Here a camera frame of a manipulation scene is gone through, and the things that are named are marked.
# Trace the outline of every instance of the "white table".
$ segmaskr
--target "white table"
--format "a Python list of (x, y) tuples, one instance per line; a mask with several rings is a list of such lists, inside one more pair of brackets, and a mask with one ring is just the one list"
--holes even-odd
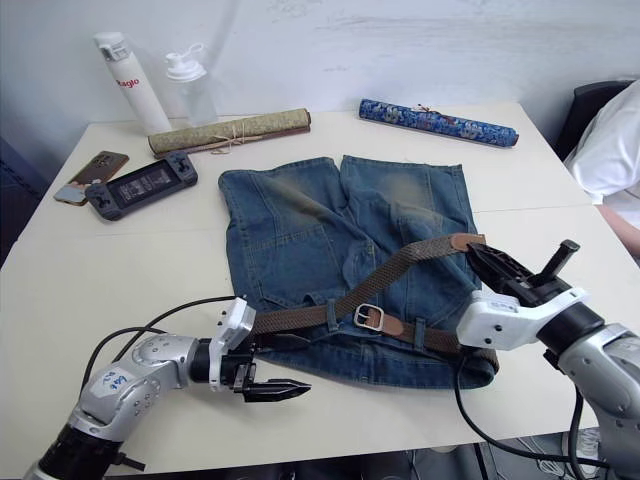
[[(357, 120), (354, 113), (312, 114), (310, 134), (200, 153), (199, 184), (116, 223), (89, 206), (52, 195), (99, 150), (127, 153), (122, 173), (151, 161), (133, 124), (91, 125), (53, 183), (0, 272), (0, 477), (18, 477), (63, 426), (95, 344), (118, 328), (146, 323), (197, 298), (231, 293), (225, 255), (227, 213), (217, 189), (231, 168), (264, 169), (341, 154), (390, 161), (462, 163), (478, 230), (492, 246), (539, 269), (559, 242), (582, 245), (562, 277), (593, 295), (610, 322), (640, 331), (640, 270), (589, 205), (516, 104), (442, 109), (509, 125), (512, 149)], [(222, 305), (181, 312), (168, 331), (211, 336)], [(105, 349), (111, 358), (117, 344)], [(573, 386), (541, 358), (541, 345), (500, 353), (487, 388), (465, 392), (477, 423), (497, 438), (566, 430)], [(258, 379), (290, 377), (313, 385), (299, 398), (245, 404), (206, 385), (159, 402), (126, 442), (147, 472), (272, 463), (477, 441), (452, 392), (346, 384), (259, 362)], [(595, 423), (589, 409), (584, 425)], [(112, 469), (111, 472), (130, 470)]]

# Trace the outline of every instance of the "white water bottle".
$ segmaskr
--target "white water bottle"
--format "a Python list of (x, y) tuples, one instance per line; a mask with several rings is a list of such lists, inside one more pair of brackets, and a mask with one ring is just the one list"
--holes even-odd
[(201, 43), (196, 43), (185, 53), (169, 53), (166, 56), (169, 65), (167, 77), (178, 86), (192, 127), (210, 125), (218, 121), (211, 96), (210, 77), (196, 58), (203, 49)]
[(93, 39), (147, 135), (170, 131), (169, 119), (124, 35), (104, 32), (96, 34)]

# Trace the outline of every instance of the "brown woven belt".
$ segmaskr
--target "brown woven belt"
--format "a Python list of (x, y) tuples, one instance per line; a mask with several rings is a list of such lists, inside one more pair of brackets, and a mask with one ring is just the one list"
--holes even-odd
[[(484, 235), (455, 233), (444, 237), (410, 243), (398, 250), (389, 260), (372, 272), (361, 284), (335, 302), (335, 318), (355, 312), (354, 323), (369, 330), (388, 335), (402, 342), (414, 344), (415, 327), (384, 313), (382, 309), (365, 302), (384, 290), (414, 265), (454, 253), (466, 252), (469, 243), (485, 243)], [(276, 333), (300, 328), (315, 327), (327, 323), (327, 306), (278, 310), (256, 315), (252, 335)], [(454, 333), (433, 328), (424, 329), (424, 347), (428, 350), (458, 356), (460, 344)], [(494, 350), (481, 349), (476, 357), (487, 360), (498, 371), (498, 359)]]

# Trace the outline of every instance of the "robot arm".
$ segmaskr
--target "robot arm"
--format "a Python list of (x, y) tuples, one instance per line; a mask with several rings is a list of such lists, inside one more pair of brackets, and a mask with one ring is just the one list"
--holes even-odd
[(640, 479), (640, 338), (604, 320), (557, 273), (578, 246), (565, 240), (534, 275), (504, 252), (470, 245), (469, 262), (497, 293), (473, 292), (457, 329), (461, 344), (511, 350), (542, 341), (545, 358), (593, 408), (605, 458), (616, 474)]
[(27, 480), (97, 480), (121, 460), (121, 445), (165, 393), (209, 383), (231, 388), (245, 401), (293, 398), (310, 386), (294, 380), (254, 383), (253, 352), (229, 353), (249, 335), (255, 311), (235, 299), (211, 339), (162, 334), (140, 342), (98, 371), (83, 388), (67, 424)]

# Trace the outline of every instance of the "jeans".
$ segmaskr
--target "jeans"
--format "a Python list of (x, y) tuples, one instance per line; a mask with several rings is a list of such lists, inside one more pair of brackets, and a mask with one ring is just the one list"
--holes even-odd
[[(391, 163), (345, 156), (340, 170), (314, 158), (269, 171), (223, 173), (230, 223), (227, 256), (236, 295), (260, 312), (322, 305), (362, 282), (402, 246), (476, 233), (461, 166)], [(308, 347), (262, 358), (370, 384), (451, 388), (449, 360), (424, 347), (424, 328), (455, 332), (479, 288), (463, 254), (414, 265), (368, 303), (416, 325), (414, 344), (357, 327), (353, 317), (296, 334)], [(495, 372), (473, 359), (465, 388)]]

